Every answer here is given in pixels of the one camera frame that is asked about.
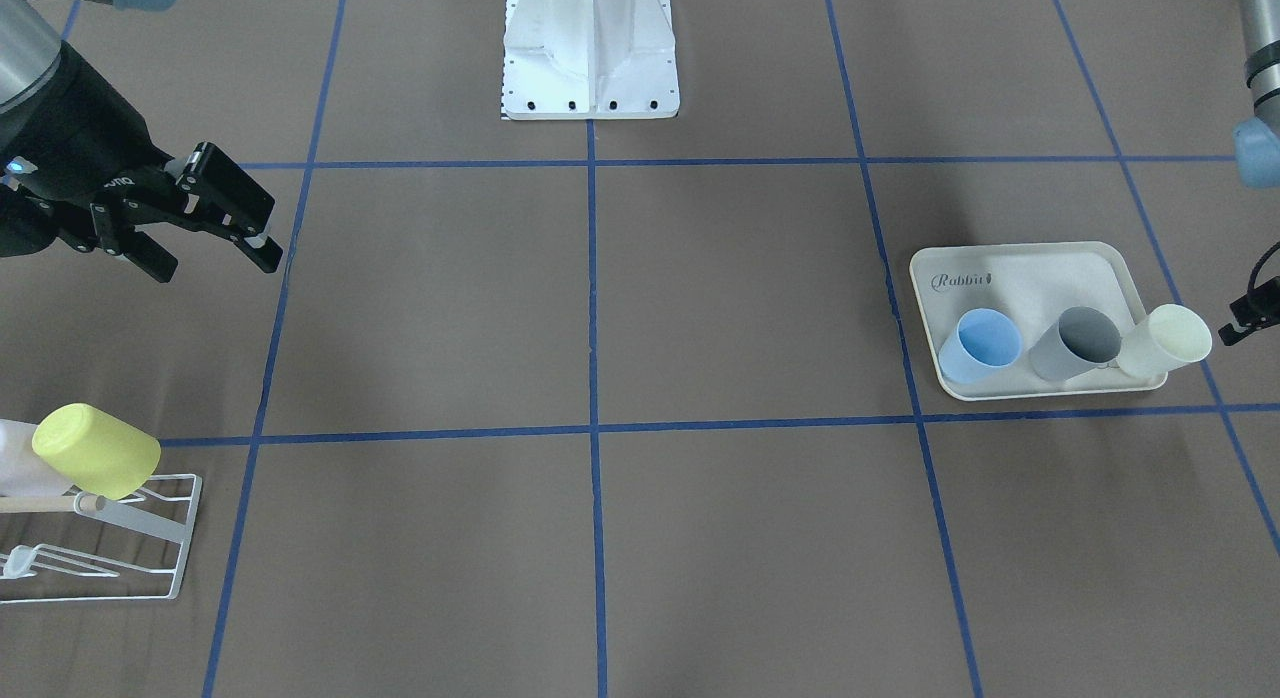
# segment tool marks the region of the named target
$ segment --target blue cup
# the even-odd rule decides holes
[[[977,383],[1023,355],[1023,334],[1001,311],[974,309],[963,316],[938,351],[942,375],[952,383]]]

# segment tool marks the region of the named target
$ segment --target rectangular tray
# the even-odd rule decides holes
[[[1027,351],[1061,311],[1088,306],[1106,314],[1120,334],[1147,316],[1129,266],[1119,251],[1097,241],[1078,243],[1011,243],[924,248],[911,257],[911,283],[942,389],[961,401],[998,401],[1155,391],[1169,374],[1133,378],[1111,366],[1050,383],[1030,368]],[[960,316],[970,309],[995,309],[1012,319],[1023,334],[1023,355],[1007,369],[977,383],[947,380],[938,350]]]

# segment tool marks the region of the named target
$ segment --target gray cup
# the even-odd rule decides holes
[[[1120,330],[1101,311],[1066,309],[1027,352],[1032,370],[1060,383],[1096,368],[1106,368],[1120,353]]]

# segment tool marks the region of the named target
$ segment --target yellow cup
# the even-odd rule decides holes
[[[160,462],[159,441],[84,403],[49,414],[31,447],[82,491],[113,501],[141,488]]]

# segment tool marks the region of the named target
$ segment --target white tray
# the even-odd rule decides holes
[[[961,401],[997,401],[1155,391],[1169,374],[1142,380],[1111,366],[1050,383],[1036,375],[1027,351],[1071,306],[1106,314],[1124,336],[1147,316],[1129,266],[1119,251],[1097,241],[924,248],[911,257],[911,283],[924,319],[933,370],[942,389]],[[947,380],[938,350],[970,309],[996,309],[1023,334],[1023,355],[977,383]]]

